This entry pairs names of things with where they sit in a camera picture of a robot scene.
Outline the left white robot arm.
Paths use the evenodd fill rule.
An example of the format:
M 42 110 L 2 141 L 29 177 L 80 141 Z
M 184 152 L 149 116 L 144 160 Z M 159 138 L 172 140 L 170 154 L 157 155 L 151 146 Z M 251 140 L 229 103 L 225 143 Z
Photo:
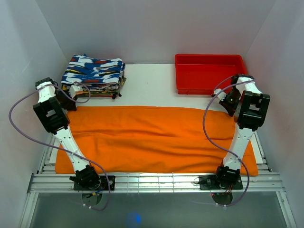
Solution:
M 84 159 L 84 155 L 75 142 L 71 129 L 70 120 L 56 98 L 55 82 L 47 77 L 35 83 L 38 90 L 38 103 L 33 105 L 33 110 L 48 133 L 53 134 L 60 142 L 61 146 L 67 150 L 73 170 L 74 177 L 70 180 L 85 189 L 96 190 L 101 185 L 101 179 L 95 168 L 89 161 Z

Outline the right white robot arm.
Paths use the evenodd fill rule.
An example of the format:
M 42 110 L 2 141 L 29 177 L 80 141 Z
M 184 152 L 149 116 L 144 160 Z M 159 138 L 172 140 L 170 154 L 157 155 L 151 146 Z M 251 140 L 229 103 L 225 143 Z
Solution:
M 214 91 L 229 116 L 236 123 L 235 133 L 227 155 L 217 168 L 214 182 L 225 189 L 240 182 L 241 161 L 255 131 L 264 124 L 270 103 L 270 95 L 262 93 L 250 75 L 236 74 L 231 77 L 229 93 Z

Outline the orange trousers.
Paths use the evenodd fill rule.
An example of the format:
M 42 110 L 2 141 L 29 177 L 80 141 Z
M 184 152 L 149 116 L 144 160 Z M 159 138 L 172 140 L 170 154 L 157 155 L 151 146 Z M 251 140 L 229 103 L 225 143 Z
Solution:
M 228 114 L 193 108 L 80 106 L 67 115 L 98 173 L 214 173 L 235 132 Z

